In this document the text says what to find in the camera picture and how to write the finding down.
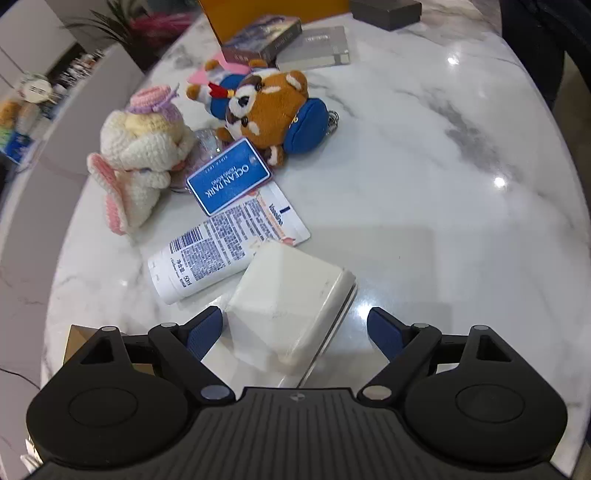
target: barcode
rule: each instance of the barcode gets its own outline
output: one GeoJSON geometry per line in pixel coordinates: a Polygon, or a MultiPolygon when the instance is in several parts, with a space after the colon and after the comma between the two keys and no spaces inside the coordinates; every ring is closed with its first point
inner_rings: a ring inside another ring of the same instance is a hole
{"type": "Polygon", "coordinates": [[[178,237],[176,240],[170,242],[170,253],[175,253],[182,248],[193,245],[194,243],[203,240],[203,235],[199,231],[199,227],[195,227],[193,230],[189,230],[184,235],[178,237]]]}

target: blue gripper pad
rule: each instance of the blue gripper pad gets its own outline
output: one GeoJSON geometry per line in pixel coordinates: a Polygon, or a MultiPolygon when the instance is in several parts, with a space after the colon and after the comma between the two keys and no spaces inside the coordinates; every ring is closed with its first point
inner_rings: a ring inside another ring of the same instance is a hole
{"type": "Polygon", "coordinates": [[[187,350],[199,360],[203,359],[209,349],[220,338],[223,329],[222,312],[216,309],[214,313],[203,320],[189,332],[187,350]]]}
{"type": "Polygon", "coordinates": [[[375,309],[369,311],[367,329],[369,338],[390,362],[404,348],[401,332],[375,309]]]}

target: cable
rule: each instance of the cable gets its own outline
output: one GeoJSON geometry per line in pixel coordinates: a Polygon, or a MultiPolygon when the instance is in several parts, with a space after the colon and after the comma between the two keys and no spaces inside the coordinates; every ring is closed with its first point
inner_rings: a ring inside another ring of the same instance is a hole
{"type": "Polygon", "coordinates": [[[26,380],[27,382],[29,382],[37,390],[41,390],[39,385],[37,385],[33,380],[29,380],[27,377],[25,377],[24,375],[22,375],[18,372],[11,372],[10,370],[6,370],[5,368],[2,368],[2,367],[0,367],[0,371],[7,373],[7,374],[11,374],[11,375],[16,375],[17,377],[21,377],[23,380],[26,380]]]}

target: ocean park tag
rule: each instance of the ocean park tag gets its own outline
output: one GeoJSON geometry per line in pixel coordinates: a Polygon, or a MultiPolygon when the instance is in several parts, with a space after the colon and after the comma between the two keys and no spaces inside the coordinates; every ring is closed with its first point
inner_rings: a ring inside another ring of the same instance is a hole
{"type": "Polygon", "coordinates": [[[187,185],[208,216],[271,177],[256,149],[242,138],[187,179],[187,185]]]}

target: white cabinet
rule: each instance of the white cabinet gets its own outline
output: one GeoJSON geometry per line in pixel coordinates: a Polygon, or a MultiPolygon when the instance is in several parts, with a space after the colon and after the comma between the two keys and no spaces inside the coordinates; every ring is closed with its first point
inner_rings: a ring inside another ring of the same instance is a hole
{"type": "Polygon", "coordinates": [[[76,42],[62,26],[45,0],[18,0],[0,17],[0,75],[12,83],[19,70],[47,73],[76,42]]]}

